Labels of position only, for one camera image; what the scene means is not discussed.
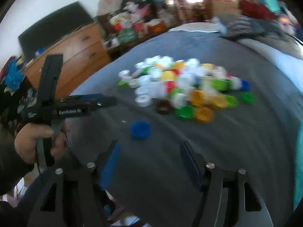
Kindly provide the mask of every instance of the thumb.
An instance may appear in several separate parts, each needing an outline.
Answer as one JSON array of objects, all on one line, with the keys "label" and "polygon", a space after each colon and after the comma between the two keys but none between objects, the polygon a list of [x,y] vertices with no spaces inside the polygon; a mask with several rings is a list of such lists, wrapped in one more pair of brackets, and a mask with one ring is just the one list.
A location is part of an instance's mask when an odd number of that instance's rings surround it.
[{"label": "thumb", "polygon": [[43,124],[27,124],[28,137],[32,139],[37,138],[50,138],[55,133],[50,126]]}]

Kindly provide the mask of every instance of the wooden dresser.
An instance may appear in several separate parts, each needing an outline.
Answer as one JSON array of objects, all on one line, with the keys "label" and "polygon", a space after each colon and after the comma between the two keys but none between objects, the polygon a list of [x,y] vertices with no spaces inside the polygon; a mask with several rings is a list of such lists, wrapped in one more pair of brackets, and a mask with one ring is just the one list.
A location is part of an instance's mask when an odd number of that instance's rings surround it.
[{"label": "wooden dresser", "polygon": [[95,23],[64,37],[26,66],[25,75],[36,89],[45,58],[49,54],[63,54],[63,66],[55,94],[57,98],[69,95],[92,74],[110,63]]}]

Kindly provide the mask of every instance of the gray blanket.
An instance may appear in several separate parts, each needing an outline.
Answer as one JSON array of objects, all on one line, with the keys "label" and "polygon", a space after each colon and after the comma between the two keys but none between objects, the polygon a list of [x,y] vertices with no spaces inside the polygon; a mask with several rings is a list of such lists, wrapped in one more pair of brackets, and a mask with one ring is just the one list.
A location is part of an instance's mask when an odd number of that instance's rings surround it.
[{"label": "gray blanket", "polygon": [[[210,124],[161,116],[154,106],[139,108],[134,91],[118,88],[118,72],[147,57],[198,58],[223,66],[228,74],[249,81],[256,101],[215,113]],[[119,99],[116,107],[90,117],[74,118],[70,144],[81,163],[93,161],[113,139],[122,144],[108,188],[127,209],[154,227],[191,226],[201,193],[190,183],[179,145],[184,139],[221,168],[245,168],[262,195],[274,226],[292,213],[294,151],[299,120],[295,106],[302,95],[274,65],[243,45],[217,33],[167,32],[136,46],[86,80],[73,94],[104,93]],[[231,93],[239,97],[239,92]],[[138,141],[129,127],[137,120],[151,124],[151,137]]]}]

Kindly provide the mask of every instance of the drawer handle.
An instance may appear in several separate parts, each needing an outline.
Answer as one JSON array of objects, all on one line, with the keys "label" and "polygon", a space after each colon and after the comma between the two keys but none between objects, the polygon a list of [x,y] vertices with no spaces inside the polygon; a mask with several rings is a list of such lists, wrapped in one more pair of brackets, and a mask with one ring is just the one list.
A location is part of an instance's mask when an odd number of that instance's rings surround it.
[{"label": "drawer handle", "polygon": [[90,54],[90,55],[88,56],[88,58],[89,58],[89,59],[92,58],[95,54],[96,54],[95,52],[92,53],[92,54]]},{"label": "drawer handle", "polygon": [[84,41],[86,41],[86,40],[88,40],[88,39],[90,39],[90,36],[83,37],[83,38],[82,38],[82,42],[84,42]]}]

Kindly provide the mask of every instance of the person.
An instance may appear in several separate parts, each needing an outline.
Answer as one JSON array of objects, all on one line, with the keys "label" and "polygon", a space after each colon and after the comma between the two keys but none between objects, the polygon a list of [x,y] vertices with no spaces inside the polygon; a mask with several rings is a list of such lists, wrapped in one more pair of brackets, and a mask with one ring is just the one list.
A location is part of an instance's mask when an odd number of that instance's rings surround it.
[{"label": "person", "polygon": [[[59,159],[67,147],[68,131],[68,127],[63,125],[60,134],[54,138],[51,155],[55,159]],[[0,195],[12,190],[22,177],[34,169],[36,139],[52,138],[54,135],[48,125],[28,123],[20,130],[13,143],[0,141]],[[0,201],[0,222],[9,224],[7,226],[22,226],[22,220],[14,209],[3,201]]]}]

